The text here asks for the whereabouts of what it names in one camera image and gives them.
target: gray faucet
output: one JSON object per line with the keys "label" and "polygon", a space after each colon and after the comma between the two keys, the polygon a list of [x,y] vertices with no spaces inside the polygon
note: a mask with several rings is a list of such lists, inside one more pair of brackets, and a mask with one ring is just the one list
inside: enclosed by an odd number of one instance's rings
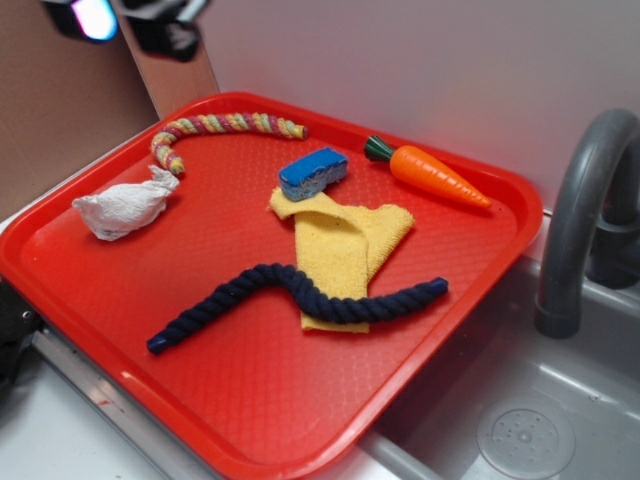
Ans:
{"label": "gray faucet", "polygon": [[582,282],[624,288],[640,278],[640,121],[622,109],[591,123],[564,177],[549,227],[535,325],[553,338],[580,328]]}

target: blue sponge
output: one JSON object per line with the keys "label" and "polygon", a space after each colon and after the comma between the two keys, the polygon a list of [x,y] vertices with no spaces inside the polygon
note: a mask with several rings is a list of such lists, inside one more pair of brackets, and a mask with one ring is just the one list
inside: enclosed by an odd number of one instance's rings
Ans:
{"label": "blue sponge", "polygon": [[280,170],[282,193],[297,202],[311,198],[347,175],[347,157],[323,148]]}

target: navy blue rope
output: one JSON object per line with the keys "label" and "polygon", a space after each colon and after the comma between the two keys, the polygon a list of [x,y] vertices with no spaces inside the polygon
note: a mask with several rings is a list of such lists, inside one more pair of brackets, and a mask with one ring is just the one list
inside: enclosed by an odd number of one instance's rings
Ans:
{"label": "navy blue rope", "polygon": [[261,264],[220,285],[202,302],[182,312],[147,341],[147,348],[156,355],[162,353],[231,310],[256,290],[269,286],[286,288],[307,315],[341,325],[386,322],[416,313],[448,290],[447,281],[438,277],[392,295],[341,300],[320,292],[313,281],[293,265]]}

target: sink basin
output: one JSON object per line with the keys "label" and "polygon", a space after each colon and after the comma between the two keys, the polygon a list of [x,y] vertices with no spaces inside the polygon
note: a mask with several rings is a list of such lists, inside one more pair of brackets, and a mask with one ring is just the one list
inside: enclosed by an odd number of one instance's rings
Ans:
{"label": "sink basin", "polygon": [[415,478],[640,475],[640,302],[587,281],[580,331],[550,339],[538,275],[520,259],[375,424]]}

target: yellow cloth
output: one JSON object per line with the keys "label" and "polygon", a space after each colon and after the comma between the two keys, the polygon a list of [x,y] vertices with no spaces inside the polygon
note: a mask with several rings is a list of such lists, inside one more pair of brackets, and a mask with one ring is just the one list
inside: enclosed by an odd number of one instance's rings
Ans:
{"label": "yellow cloth", "polygon": [[[413,216],[396,205],[376,210],[343,206],[324,193],[292,202],[277,188],[270,206],[284,220],[295,216],[298,268],[329,298],[359,299],[393,249],[413,226]],[[305,330],[368,333],[368,323],[335,325],[302,314]]]}

